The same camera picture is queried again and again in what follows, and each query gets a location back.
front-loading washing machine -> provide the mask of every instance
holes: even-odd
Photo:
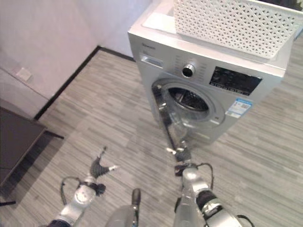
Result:
[[[292,40],[262,59],[176,34],[172,7],[154,2],[131,27],[134,59],[173,148],[192,138],[211,143],[281,81]]]

control knob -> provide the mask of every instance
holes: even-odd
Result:
[[[195,73],[195,67],[191,64],[186,64],[182,69],[184,77],[189,78]]]

energy label sticker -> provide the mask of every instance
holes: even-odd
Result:
[[[239,118],[245,112],[251,108],[252,103],[249,101],[246,101],[244,99],[237,98],[236,101],[232,104],[231,107],[229,107],[228,111],[226,111],[226,115],[229,115],[231,117]]]

white plastic basket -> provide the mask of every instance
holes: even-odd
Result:
[[[178,33],[272,58],[303,24],[303,12],[256,0],[174,0]]]

brand logo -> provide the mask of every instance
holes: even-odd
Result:
[[[155,49],[156,49],[155,47],[146,45],[145,43],[142,43],[142,46],[147,47],[147,48],[150,48],[150,49],[152,49],[152,50],[155,50]]]

